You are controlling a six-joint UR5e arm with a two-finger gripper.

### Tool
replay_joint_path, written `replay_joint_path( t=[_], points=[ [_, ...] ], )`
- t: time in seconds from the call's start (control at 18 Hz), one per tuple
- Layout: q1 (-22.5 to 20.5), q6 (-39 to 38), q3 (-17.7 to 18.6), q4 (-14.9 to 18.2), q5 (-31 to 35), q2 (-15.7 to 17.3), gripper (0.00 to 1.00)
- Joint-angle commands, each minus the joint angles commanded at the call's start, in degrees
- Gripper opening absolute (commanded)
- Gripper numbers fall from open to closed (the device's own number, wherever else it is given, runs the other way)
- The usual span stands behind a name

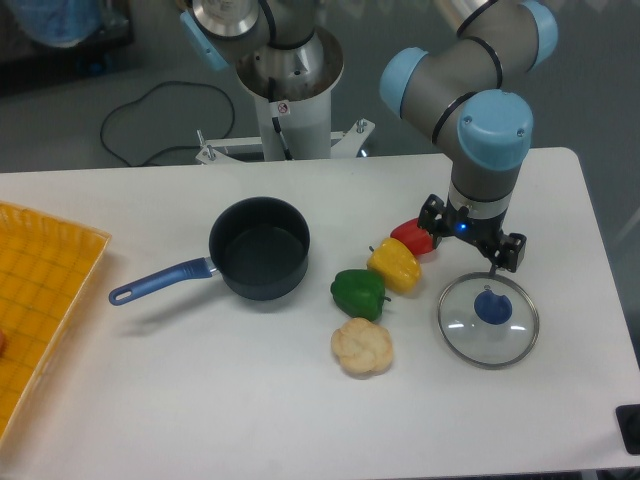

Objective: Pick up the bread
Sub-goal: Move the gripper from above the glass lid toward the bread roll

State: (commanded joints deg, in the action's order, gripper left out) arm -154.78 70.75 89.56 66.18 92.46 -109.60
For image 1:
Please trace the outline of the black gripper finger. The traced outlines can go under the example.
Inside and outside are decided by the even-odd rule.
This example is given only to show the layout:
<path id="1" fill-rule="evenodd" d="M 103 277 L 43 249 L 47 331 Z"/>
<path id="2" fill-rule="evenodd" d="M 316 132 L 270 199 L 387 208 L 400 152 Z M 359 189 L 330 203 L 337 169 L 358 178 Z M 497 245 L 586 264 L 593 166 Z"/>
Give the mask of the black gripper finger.
<path id="1" fill-rule="evenodd" d="M 520 233 L 503 234 L 491 258 L 491 271 L 505 270 L 515 273 L 526 251 L 527 237 Z"/>
<path id="2" fill-rule="evenodd" d="M 430 194 L 420 209 L 417 226 L 431 238 L 432 248 L 437 249 L 445 233 L 445 204 L 435 194 Z"/>

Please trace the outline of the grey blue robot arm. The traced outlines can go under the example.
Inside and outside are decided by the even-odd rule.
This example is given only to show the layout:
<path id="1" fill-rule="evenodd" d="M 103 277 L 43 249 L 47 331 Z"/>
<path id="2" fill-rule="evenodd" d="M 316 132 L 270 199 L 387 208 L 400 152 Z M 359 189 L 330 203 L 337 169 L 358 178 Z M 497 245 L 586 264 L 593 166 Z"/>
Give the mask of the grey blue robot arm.
<path id="1" fill-rule="evenodd" d="M 553 53 L 558 27 L 536 1 L 441 1 L 438 9 L 456 43 L 441 54 L 397 53 L 381 75 L 380 97 L 452 162 L 447 198 L 430 196 L 419 226 L 434 242 L 456 237 L 494 269 L 512 272 L 526 239 L 502 223 L 533 115 L 503 84 Z M 331 92 L 344 59 L 313 2 L 191 1 L 180 20 L 204 60 L 216 70 L 233 67 L 253 96 L 266 159 L 330 155 Z"/>

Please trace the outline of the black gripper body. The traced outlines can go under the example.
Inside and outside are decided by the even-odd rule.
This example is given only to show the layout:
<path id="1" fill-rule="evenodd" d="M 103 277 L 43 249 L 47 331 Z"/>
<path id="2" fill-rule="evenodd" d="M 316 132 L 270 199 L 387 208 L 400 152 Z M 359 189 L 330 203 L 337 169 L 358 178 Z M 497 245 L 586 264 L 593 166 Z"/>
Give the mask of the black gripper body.
<path id="1" fill-rule="evenodd" d="M 505 234 L 502 224 L 506 210 L 503 209 L 501 212 L 495 213 L 490 207 L 488 213 L 473 213 L 471 204 L 456 207 L 450 199 L 444 204 L 445 233 L 443 238 L 455 237 L 474 246 L 484 257 L 493 257 L 501 236 Z"/>

